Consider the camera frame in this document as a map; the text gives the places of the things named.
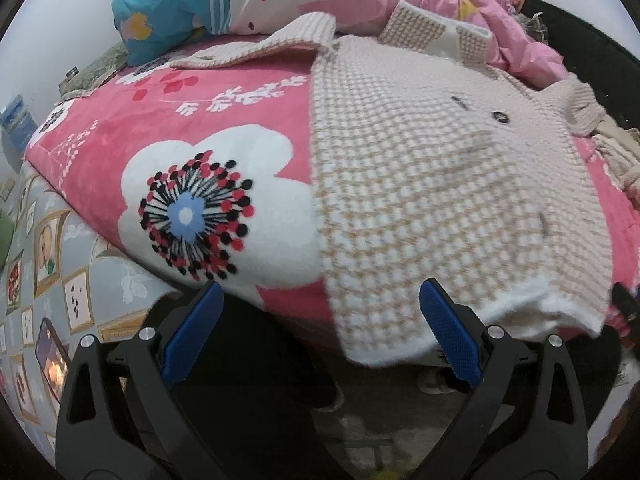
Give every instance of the yellow flower print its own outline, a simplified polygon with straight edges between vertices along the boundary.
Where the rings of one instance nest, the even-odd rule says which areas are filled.
[[[460,8],[458,9],[456,19],[460,22],[466,21],[466,19],[476,12],[476,6],[469,0],[460,0]]]
[[[152,29],[146,24],[146,16],[142,12],[134,12],[128,20],[120,23],[120,35],[124,41],[145,41],[151,36]]]

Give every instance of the silver screw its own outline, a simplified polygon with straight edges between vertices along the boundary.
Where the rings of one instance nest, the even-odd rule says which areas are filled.
[[[153,339],[156,335],[156,329],[152,326],[145,326],[140,332],[138,332],[138,337],[142,339],[142,341],[149,341]]]
[[[489,337],[493,339],[502,339],[504,337],[504,330],[497,325],[491,325],[486,331]]]
[[[94,336],[92,335],[86,335],[80,340],[80,346],[83,348],[89,348],[92,344],[94,344]]]
[[[560,348],[562,346],[562,338],[559,335],[552,334],[549,336],[549,344],[556,348]]]

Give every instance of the pink bed sheet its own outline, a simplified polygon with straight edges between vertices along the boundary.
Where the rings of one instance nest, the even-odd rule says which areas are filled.
[[[58,106],[26,159],[95,231],[159,276],[190,286],[215,277],[230,292],[297,323],[302,336],[335,344],[310,186],[313,55],[287,52],[218,70],[169,68],[171,59],[201,47],[125,70],[91,96]],[[577,139],[576,145],[609,226],[613,281],[636,287],[640,215],[609,179],[590,141]],[[233,150],[237,156],[229,155]],[[231,156],[236,164],[228,163]],[[198,188],[207,193],[229,191],[217,202],[193,191],[186,206],[175,193],[162,198],[175,222],[185,211],[189,221],[202,217],[197,229],[206,247],[198,249],[205,238],[197,237],[191,252],[173,245],[166,222],[171,213],[158,195],[174,177],[187,189],[190,175],[209,186]],[[620,321],[612,310],[609,322],[624,332]]]

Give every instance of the blue gripper pad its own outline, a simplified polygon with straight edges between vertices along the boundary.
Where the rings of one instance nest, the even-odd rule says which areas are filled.
[[[426,281],[420,287],[420,310],[440,343],[453,373],[475,388],[482,378],[479,349],[449,301],[431,282]]]
[[[204,343],[222,314],[224,303],[222,287],[213,282],[198,298],[178,330],[164,346],[161,374],[168,388],[185,380],[189,375]]]

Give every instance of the green object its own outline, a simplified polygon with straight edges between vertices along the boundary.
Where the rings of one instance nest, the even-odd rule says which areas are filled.
[[[5,211],[0,211],[0,262],[2,267],[6,263],[11,241],[14,239],[14,222]]]

